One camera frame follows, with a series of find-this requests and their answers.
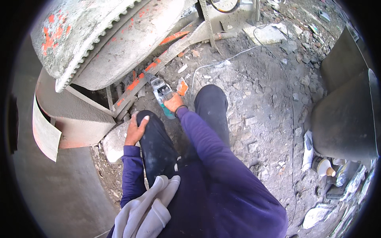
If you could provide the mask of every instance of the dark pants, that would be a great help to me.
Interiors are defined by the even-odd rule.
[[[212,128],[221,140],[229,146],[229,129],[227,127],[227,99],[225,93],[215,85],[206,85],[194,100],[195,112]],[[151,187],[157,175],[172,177],[174,165],[180,156],[165,131],[162,121],[156,114],[144,110],[138,113],[138,126],[146,115],[150,116],[144,136],[140,140],[144,168],[148,185]],[[185,155],[179,160],[179,168],[199,160],[196,149],[190,145]]]

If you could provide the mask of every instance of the angle grinder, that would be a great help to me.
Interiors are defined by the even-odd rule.
[[[151,73],[145,73],[145,76],[146,76],[147,82],[149,82],[152,88],[154,89],[155,98],[157,102],[159,103],[159,105],[162,107],[164,111],[164,115],[168,117],[168,119],[171,119],[171,120],[175,119],[176,118],[175,115],[171,111],[169,111],[168,108],[166,108],[163,103],[163,99],[169,100],[172,98],[173,91],[171,87],[169,86],[169,84],[165,83],[163,79],[158,78]]]

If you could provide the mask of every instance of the wrist band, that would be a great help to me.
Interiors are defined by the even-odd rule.
[[[187,106],[187,105],[181,105],[181,106],[179,106],[179,107],[176,109],[176,111],[174,112],[174,115],[175,115],[176,117],[178,117],[178,116],[177,116],[177,111],[178,111],[180,108],[182,108],[182,107],[186,107],[186,108],[188,109],[188,106]]]

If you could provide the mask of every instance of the hand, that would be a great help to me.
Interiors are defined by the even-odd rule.
[[[149,116],[145,116],[138,127],[138,122],[136,120],[137,114],[138,112],[135,112],[131,116],[124,145],[136,145],[136,143],[143,137],[144,131],[146,130],[146,125],[149,122]]]
[[[171,112],[175,112],[179,106],[184,104],[178,93],[172,93],[172,98],[169,100],[163,100],[163,103],[164,106]]]

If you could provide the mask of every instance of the dirt ground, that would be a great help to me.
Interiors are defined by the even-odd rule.
[[[324,198],[328,189],[326,178],[318,177],[312,170],[304,173],[301,170],[303,135],[309,128],[309,114],[313,106],[327,95],[320,76],[320,63],[340,36],[345,22],[330,0],[326,0],[326,3],[320,0],[287,1],[286,4],[280,4],[279,13],[274,13],[267,3],[261,5],[261,9],[270,18],[267,19],[268,24],[281,21],[285,24],[294,23],[304,31],[295,40],[298,46],[295,52],[287,54],[279,48],[282,43],[277,43],[270,46],[275,56],[266,48],[258,47],[231,59],[230,65],[225,67],[202,68],[195,75],[191,95],[195,70],[200,66],[224,60],[209,43],[199,43],[187,49],[184,56],[175,57],[159,72],[159,77],[166,80],[174,90],[181,77],[186,80],[189,90],[184,97],[184,103],[190,110],[194,110],[193,100],[201,87],[214,84],[223,89],[229,102],[227,118],[231,149],[286,208],[289,219],[287,235],[325,238],[336,227],[346,206],[342,206],[342,202],[337,203],[337,208],[326,222],[307,230],[301,227],[309,209],[319,202],[328,203]],[[318,10],[330,15],[330,24],[319,19]],[[304,27],[308,24],[318,27],[324,44],[312,36],[310,28]],[[242,30],[237,38],[220,40],[216,44],[227,58],[255,46]],[[196,50],[199,56],[194,57],[192,50]],[[151,55],[147,61],[159,55]],[[300,61],[304,56],[313,63]],[[280,63],[282,59],[286,59],[287,64]],[[184,64],[188,68],[178,73]],[[145,63],[141,64],[136,71],[140,72],[145,67]],[[136,110],[151,110],[156,113],[164,122],[176,149],[180,153],[186,149],[187,138],[178,119],[169,120],[165,117],[148,85],[146,95],[134,103],[130,112]],[[110,164],[101,144],[102,142],[93,147],[94,163],[105,189],[115,206],[120,208],[123,165]]]

